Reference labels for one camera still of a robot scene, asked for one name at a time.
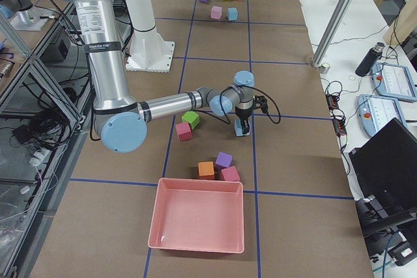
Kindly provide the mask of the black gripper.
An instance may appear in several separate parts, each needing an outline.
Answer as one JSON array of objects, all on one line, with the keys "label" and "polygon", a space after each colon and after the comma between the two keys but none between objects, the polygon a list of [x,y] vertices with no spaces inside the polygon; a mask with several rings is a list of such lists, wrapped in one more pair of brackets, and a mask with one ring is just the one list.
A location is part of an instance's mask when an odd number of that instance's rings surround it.
[{"label": "black gripper", "polygon": [[238,118],[238,119],[241,122],[241,125],[243,127],[244,133],[246,133],[246,132],[248,132],[248,131],[251,130],[250,123],[249,123],[249,120],[247,118]]}]

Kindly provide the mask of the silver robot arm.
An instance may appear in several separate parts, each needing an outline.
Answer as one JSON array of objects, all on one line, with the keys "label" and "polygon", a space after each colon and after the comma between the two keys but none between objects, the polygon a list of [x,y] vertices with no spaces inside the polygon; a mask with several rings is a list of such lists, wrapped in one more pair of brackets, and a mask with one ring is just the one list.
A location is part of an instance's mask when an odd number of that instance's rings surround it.
[{"label": "silver robot arm", "polygon": [[118,153],[137,149],[147,124],[158,118],[209,107],[222,117],[234,111],[238,136],[250,132],[254,77],[235,74],[224,90],[196,90],[137,101],[129,92],[127,70],[168,72],[175,45],[157,31],[151,0],[67,0],[78,15],[83,47],[95,90],[93,127],[103,144]]},{"label": "silver robot arm", "polygon": [[31,0],[1,0],[1,14],[8,20],[17,12],[26,12],[32,7]]}]

